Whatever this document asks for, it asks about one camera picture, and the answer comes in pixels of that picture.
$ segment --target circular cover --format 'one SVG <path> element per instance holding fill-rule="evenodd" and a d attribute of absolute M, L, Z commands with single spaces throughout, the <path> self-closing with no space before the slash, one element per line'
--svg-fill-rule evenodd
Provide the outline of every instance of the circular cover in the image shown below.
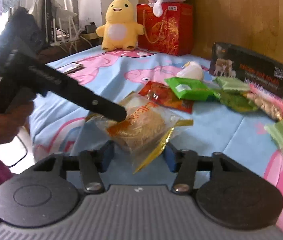
<path fill-rule="evenodd" d="M 0 185 L 0 219 L 17 227 L 41 227 L 67 216 L 78 203 L 77 189 L 48 172 L 32 172 Z"/>
<path fill-rule="evenodd" d="M 202 212 L 214 222 L 238 230 L 274 225 L 283 208 L 281 193 L 257 175 L 223 172 L 196 194 Z"/>

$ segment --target plush toy's belly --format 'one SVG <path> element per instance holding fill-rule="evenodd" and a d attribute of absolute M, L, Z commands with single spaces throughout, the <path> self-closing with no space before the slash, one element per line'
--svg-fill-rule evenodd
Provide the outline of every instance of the plush toy's belly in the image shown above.
<path fill-rule="evenodd" d="M 113 41 L 121 41 L 127 36 L 127 27 L 123 24 L 112 24 L 108 27 L 108 37 Z"/>

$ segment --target gift bag rope handle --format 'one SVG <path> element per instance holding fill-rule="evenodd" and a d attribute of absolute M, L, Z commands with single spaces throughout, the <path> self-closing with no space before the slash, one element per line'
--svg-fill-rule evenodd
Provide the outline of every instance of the gift bag rope handle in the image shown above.
<path fill-rule="evenodd" d="M 154 44 L 154 43 L 156 43 L 157 41 L 160 40 L 160 36 L 161 36 L 162 33 L 163 33 L 164 20 L 165 20 L 165 18 L 166 18 L 166 13 L 167 13 L 167 11 L 168 11 L 168 10 L 166 9 L 165 12 L 164 12 L 163 19 L 162 19 L 162 23 L 161 23 L 161 25 L 160 25 L 160 33 L 159 33 L 159 35 L 158 35 L 158 38 L 157 38 L 155 41 L 151 41 L 151 40 L 149 39 L 148 35 L 147 35 L 147 32 L 146 32 L 146 27 L 145 27 L 145 14 L 146 14 L 146 10 L 144 10 L 144 12 L 143 12 L 143 25 L 144 25 L 145 36 L 146 36 L 146 39 L 148 40 L 149 43 Z"/>

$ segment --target black box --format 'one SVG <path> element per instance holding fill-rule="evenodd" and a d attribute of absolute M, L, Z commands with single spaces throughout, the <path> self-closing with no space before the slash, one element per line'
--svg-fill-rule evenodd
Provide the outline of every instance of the black box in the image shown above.
<path fill-rule="evenodd" d="M 236 77 L 283 97 L 283 64 L 240 46 L 216 42 L 209 73 Z"/>

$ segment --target bed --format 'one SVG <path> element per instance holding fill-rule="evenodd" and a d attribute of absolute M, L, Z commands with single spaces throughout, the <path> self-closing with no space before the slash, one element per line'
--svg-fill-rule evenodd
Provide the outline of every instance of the bed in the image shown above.
<path fill-rule="evenodd" d="M 205 71 L 205 82 L 212 82 L 209 61 L 185 55 L 182 57 L 136 49 L 103 52 L 100 47 L 86 50 L 50 64 L 52 68 L 70 62 L 80 62 L 84 69 L 73 74 L 80 84 L 114 102 L 119 102 L 131 91 L 140 90 L 147 81 L 164 82 L 176 75 L 188 61 L 198 62 Z M 238 163 L 276 185 L 283 195 L 283 157 L 271 137 L 264 130 L 273 123 L 261 111 L 239 114 L 217 102 L 195 102 L 193 113 L 176 111 L 186 119 L 192 118 L 194 126 L 171 142 L 177 149 L 191 149 L 200 155 L 211 156 L 223 152 Z M 34 156 L 39 160 L 51 153 L 76 155 L 88 149 L 100 148 L 109 138 L 93 122 L 86 122 L 88 111 L 49 93 L 38 96 L 30 117 L 30 133 Z M 160 156 L 149 166 L 132 174 L 131 160 L 120 149 L 108 171 L 101 174 L 109 184 L 166 184 L 171 186 L 175 174 L 168 170 Z M 79 174 L 70 172 L 68 180 L 80 187 Z M 195 187 L 208 180 L 207 172 L 199 172 Z M 283 212 L 277 225 L 283 230 Z"/>

